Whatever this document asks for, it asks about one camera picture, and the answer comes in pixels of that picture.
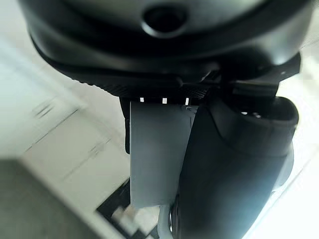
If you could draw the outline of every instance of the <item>headset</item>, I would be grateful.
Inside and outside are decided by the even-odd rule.
[[[48,64],[120,98],[132,161],[141,158],[143,149],[157,161],[156,155],[181,152],[180,167],[171,170],[173,197],[160,204],[160,238],[242,238],[293,158],[298,111],[276,93],[281,81],[300,71],[299,47],[312,1],[19,3],[33,44]],[[191,126],[174,120],[186,100],[185,110],[194,114]],[[151,117],[154,112],[167,116],[162,128],[159,118]],[[157,133],[153,143],[137,143],[139,132],[148,137],[145,125],[166,133],[170,153],[164,153]],[[173,137],[178,127],[183,137]],[[159,188],[169,167],[161,171]],[[133,188],[147,188],[138,184],[138,175],[131,177]],[[131,188],[135,199],[143,193],[136,195]]]

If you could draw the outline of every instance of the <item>black plastic housing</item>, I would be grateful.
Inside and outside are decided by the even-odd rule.
[[[205,29],[194,25],[185,34],[158,39],[130,29],[129,22],[127,27],[114,24],[111,12],[105,13],[107,21],[90,17],[64,0],[19,2],[33,42],[49,64],[75,80],[120,97],[153,92],[154,97],[202,98],[210,87],[203,84],[205,76],[219,70],[232,72],[241,80],[260,77],[298,53],[312,14],[311,0],[256,1],[251,9],[245,9],[246,14],[232,21]],[[158,0],[155,5],[164,3],[170,1]],[[197,8],[206,11],[215,4],[215,0],[207,0]],[[228,4],[232,12],[237,3]],[[188,15],[198,11],[191,6],[183,6]],[[212,14],[206,20],[214,18]]]
[[[293,150],[298,118],[285,98],[214,97],[201,106],[180,174],[174,238],[242,238]]]

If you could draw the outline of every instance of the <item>white plastic part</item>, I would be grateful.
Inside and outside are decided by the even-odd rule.
[[[170,205],[163,205],[159,210],[158,234],[159,239],[173,239],[169,227]]]

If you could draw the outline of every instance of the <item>white cabinet door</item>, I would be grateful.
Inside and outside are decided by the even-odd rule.
[[[1,158],[19,157],[74,111],[76,106],[58,96],[34,71],[17,67],[10,56],[0,53]]]
[[[87,212],[95,211],[130,177],[130,160],[112,141],[62,182],[65,194]]]
[[[83,112],[77,111],[34,144],[22,160],[34,171],[60,182],[108,140]]]

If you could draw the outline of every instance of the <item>gray floor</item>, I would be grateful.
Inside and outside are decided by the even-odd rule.
[[[0,160],[0,239],[97,238],[18,162]]]

